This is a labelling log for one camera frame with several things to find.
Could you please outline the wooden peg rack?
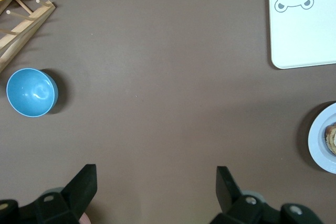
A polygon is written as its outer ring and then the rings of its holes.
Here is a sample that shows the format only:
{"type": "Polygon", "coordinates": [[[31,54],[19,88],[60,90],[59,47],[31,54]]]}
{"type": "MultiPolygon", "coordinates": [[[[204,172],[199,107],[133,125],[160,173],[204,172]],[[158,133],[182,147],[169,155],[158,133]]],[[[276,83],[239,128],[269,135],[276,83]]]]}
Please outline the wooden peg rack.
{"type": "Polygon", "coordinates": [[[40,6],[33,11],[21,0],[0,1],[0,16],[6,14],[22,20],[11,30],[0,27],[0,73],[56,9],[51,1],[36,0],[36,3],[40,6]]]}

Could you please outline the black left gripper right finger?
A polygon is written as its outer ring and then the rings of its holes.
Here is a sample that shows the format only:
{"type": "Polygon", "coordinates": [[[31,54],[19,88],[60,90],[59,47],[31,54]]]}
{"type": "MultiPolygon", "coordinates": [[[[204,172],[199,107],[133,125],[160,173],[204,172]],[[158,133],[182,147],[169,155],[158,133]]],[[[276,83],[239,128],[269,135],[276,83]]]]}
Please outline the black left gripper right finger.
{"type": "Polygon", "coordinates": [[[243,194],[226,166],[217,167],[216,196],[222,212],[209,224],[323,224],[304,205],[289,203],[276,210],[258,196],[243,194]]]}

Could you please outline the white round plate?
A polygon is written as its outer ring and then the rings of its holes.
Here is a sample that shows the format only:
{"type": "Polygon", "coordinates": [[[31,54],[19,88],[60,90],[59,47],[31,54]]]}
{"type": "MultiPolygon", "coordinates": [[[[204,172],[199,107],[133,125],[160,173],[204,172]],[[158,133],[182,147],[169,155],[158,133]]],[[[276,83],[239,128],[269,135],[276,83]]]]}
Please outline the white round plate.
{"type": "Polygon", "coordinates": [[[323,109],[314,119],[308,134],[308,149],[314,162],[326,172],[336,174],[336,154],[325,141],[328,126],[336,123],[336,102],[323,109]]]}

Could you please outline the blue bowl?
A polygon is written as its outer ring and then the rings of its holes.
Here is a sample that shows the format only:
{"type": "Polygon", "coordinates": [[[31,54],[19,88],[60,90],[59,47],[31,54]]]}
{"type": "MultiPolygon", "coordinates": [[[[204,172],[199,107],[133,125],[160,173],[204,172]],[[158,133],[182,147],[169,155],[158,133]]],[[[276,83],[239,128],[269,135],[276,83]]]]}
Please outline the blue bowl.
{"type": "Polygon", "coordinates": [[[59,93],[50,75],[38,69],[22,68],[10,76],[6,95],[16,112],[29,118],[37,118],[53,109],[59,93]]]}

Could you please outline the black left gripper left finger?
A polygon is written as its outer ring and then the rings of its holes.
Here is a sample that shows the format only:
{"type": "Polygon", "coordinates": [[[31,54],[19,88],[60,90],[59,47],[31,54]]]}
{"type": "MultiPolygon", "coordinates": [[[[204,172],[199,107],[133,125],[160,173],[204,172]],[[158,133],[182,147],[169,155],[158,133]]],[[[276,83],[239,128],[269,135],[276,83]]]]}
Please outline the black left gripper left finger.
{"type": "Polygon", "coordinates": [[[28,205],[0,200],[0,224],[81,224],[96,192],[97,168],[87,164],[61,191],[44,193],[28,205]]]}

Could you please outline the brown bread slice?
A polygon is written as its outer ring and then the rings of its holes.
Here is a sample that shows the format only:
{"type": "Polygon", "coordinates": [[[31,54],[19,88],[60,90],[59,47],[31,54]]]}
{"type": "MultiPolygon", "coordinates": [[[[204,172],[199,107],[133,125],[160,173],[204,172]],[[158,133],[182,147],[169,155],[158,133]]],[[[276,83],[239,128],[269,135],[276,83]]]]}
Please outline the brown bread slice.
{"type": "Polygon", "coordinates": [[[326,127],[324,138],[328,149],[336,155],[336,123],[326,127]]]}

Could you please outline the cream bear print tray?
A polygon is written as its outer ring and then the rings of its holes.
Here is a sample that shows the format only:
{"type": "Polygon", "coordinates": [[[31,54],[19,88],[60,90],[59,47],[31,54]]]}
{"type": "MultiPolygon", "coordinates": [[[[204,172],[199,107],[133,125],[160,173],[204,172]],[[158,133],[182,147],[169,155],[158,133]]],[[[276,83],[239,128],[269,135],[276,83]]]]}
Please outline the cream bear print tray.
{"type": "Polygon", "coordinates": [[[269,23],[275,67],[336,64],[336,0],[269,0],[269,23]]]}

